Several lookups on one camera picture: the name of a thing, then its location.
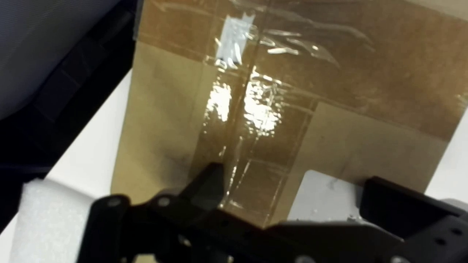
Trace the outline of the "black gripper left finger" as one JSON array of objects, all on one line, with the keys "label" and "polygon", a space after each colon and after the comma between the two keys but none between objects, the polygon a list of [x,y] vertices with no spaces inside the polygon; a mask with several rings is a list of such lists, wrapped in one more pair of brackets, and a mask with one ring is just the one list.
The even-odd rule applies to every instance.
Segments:
[{"label": "black gripper left finger", "polygon": [[159,192],[141,204],[124,194],[90,206],[77,263],[266,263],[251,238],[258,229],[218,209],[223,165],[206,165],[178,194]]}]

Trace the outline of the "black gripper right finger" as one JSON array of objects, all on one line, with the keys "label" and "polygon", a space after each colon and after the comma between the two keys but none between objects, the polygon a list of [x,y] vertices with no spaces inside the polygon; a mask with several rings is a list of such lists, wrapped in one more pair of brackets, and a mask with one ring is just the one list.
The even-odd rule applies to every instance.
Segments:
[{"label": "black gripper right finger", "polygon": [[397,238],[386,263],[468,263],[468,213],[453,204],[373,176],[359,214]]}]

